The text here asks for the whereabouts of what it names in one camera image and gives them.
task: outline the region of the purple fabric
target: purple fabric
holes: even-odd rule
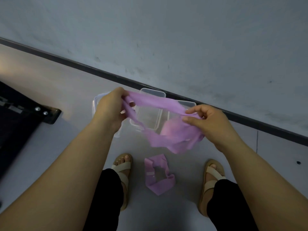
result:
[[[144,128],[143,133],[146,135],[151,147],[167,147],[171,152],[177,154],[187,149],[192,149],[197,142],[204,138],[199,128],[184,123],[180,117],[172,118],[165,122],[160,135],[155,133],[137,120],[136,112],[129,106],[131,101],[134,101],[137,106],[155,107],[181,116],[201,118],[197,113],[186,114],[185,108],[176,100],[130,91],[129,96],[125,97],[123,101],[126,116]]]
[[[156,182],[154,167],[161,167],[165,170],[166,179]],[[152,156],[144,159],[145,167],[145,185],[152,190],[156,195],[170,190],[175,185],[175,177],[173,174],[169,175],[169,167],[167,159],[164,154]]]

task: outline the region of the gray wall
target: gray wall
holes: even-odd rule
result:
[[[308,136],[307,3],[0,0],[0,36]]]

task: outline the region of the pant leg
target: pant leg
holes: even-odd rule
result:
[[[118,174],[110,168],[103,170],[83,230],[115,231],[123,197],[123,187]]]
[[[215,184],[206,211],[218,231],[258,230],[239,186],[229,180]]]

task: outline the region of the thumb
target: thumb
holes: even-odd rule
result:
[[[203,126],[203,121],[202,119],[194,118],[194,117],[188,117],[188,116],[183,116],[182,121],[190,124],[192,126],[196,126],[198,128],[202,128]]]

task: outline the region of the hand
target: hand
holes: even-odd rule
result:
[[[122,87],[117,87],[103,96],[96,107],[92,122],[96,125],[102,125],[104,128],[108,127],[116,133],[120,129],[122,121],[126,119],[125,113],[121,113],[123,111],[122,98],[128,95],[128,91]]]
[[[219,151],[223,152],[226,148],[242,141],[221,110],[205,104],[197,105],[186,110],[187,114],[194,112],[197,112],[203,119],[183,116],[183,122],[200,128],[205,137],[214,143]]]

